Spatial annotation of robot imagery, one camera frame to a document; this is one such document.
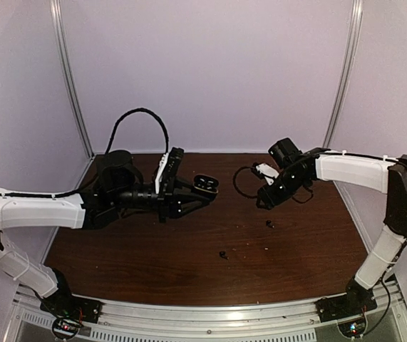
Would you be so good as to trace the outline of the black earbud charging case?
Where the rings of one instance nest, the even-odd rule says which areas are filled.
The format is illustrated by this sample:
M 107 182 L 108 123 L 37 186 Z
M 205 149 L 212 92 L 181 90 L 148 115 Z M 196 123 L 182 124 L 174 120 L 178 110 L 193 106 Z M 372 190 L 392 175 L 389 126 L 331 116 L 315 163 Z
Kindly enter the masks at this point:
M 193 188 L 201 193 L 215 195 L 218 193 L 219 181 L 208 175 L 195 175 Z

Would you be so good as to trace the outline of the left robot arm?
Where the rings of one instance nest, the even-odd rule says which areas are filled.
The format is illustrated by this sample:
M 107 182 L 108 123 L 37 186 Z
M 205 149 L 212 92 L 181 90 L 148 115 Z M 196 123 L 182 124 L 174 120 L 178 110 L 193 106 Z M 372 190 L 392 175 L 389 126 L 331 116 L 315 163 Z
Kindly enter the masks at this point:
M 156 212 L 160 222 L 178 219 L 209 205 L 219 182 L 196 175 L 192 182 L 178 177 L 181 148 L 165 153 L 155 178 L 146 182 L 126 150 L 115 150 L 96 162 L 96 174 L 85 186 L 65 193 L 11 192 L 0 188 L 0 269 L 31 288 L 46 310 L 59 318 L 80 312 L 65 276 L 32 261 L 3 231 L 16 227 L 65 227 L 97 230 L 137 209 Z

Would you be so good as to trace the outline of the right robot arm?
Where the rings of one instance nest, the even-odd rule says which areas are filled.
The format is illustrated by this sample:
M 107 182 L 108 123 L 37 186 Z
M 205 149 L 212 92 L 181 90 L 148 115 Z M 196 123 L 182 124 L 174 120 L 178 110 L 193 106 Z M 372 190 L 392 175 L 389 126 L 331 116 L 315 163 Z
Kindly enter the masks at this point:
M 378 241 L 341 297 L 345 314 L 356 314 L 407 245 L 407 155 L 376 157 L 322 147 L 302 152 L 289 138 L 277 141 L 268 153 L 276 167 L 266 163 L 253 166 L 253 173 L 266 181 L 257 191 L 260 209 L 273 209 L 292 199 L 299 189 L 309 190 L 315 181 L 343 182 L 387 196 Z

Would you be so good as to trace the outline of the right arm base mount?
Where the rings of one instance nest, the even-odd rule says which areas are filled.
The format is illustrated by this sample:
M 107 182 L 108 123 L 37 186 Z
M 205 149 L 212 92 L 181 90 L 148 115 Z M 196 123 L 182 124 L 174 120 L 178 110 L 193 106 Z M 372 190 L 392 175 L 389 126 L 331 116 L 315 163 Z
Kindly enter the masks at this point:
M 350 339 L 360 338 L 367 332 L 366 314 L 378 307 L 375 299 L 351 306 L 346 294 L 321 298 L 315 306 L 321 323 L 336 322 L 339 333 Z

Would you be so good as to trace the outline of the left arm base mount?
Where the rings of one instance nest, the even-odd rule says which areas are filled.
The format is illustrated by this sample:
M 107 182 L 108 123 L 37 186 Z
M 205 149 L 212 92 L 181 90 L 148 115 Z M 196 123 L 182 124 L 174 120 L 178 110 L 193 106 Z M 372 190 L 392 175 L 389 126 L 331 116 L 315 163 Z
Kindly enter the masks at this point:
M 40 309 L 53 317 L 52 334 L 59 340 L 76 337 L 86 323 L 98 323 L 102 303 L 94 299 L 72 296 L 69 301 L 52 301 L 50 297 L 39 298 Z

